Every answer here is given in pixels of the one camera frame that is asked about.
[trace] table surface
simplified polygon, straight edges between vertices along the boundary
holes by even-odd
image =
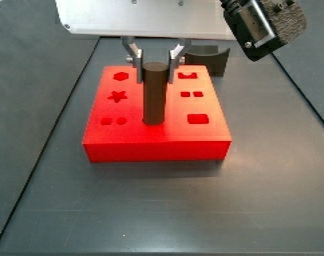
[[[142,39],[146,61],[176,41]],[[324,252],[324,125],[272,56],[236,42],[214,79],[233,135],[217,161],[92,164],[81,145],[105,66],[98,44],[0,240],[0,252]]]

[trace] metal bracket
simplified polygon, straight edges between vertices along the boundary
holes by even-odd
[[[122,45],[129,53],[126,60],[129,63],[133,63],[133,67],[137,68],[137,83],[141,84],[144,81],[144,50],[138,48],[134,36],[122,36]]]
[[[182,38],[174,50],[169,51],[169,83],[173,84],[174,71],[180,67],[181,58],[192,47],[192,39]]]

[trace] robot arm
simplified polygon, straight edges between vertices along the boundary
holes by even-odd
[[[134,36],[180,38],[169,53],[173,83],[190,38],[236,38],[248,58],[257,61],[291,43],[307,27],[297,0],[57,0],[57,6],[72,33],[122,36],[138,83],[144,51]]]

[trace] red shape sorter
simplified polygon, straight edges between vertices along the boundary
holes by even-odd
[[[232,136],[206,67],[176,70],[165,123],[157,126],[142,122],[144,84],[136,72],[129,66],[105,68],[84,137],[90,161],[224,159]]]

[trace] shape hole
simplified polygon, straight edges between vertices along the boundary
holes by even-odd
[[[189,114],[188,121],[189,124],[208,124],[210,122],[206,114]]]
[[[194,97],[204,97],[204,93],[201,91],[193,92]]]
[[[113,123],[113,118],[102,118],[101,124],[102,125],[110,125]]]
[[[128,99],[128,96],[125,94],[126,94],[126,91],[122,91],[122,92],[113,91],[112,96],[108,97],[108,99],[114,100],[114,102],[118,103],[121,100]]]
[[[190,92],[181,92],[181,97],[190,97]]]
[[[192,72],[190,75],[186,75],[184,73],[178,73],[178,78],[180,79],[197,79],[198,78],[198,74],[196,72]]]
[[[114,74],[114,80],[124,81],[129,79],[129,74],[126,72],[120,72]]]
[[[120,117],[120,118],[117,119],[117,124],[124,125],[124,124],[126,124],[126,123],[128,123],[128,119],[126,119],[125,117]]]

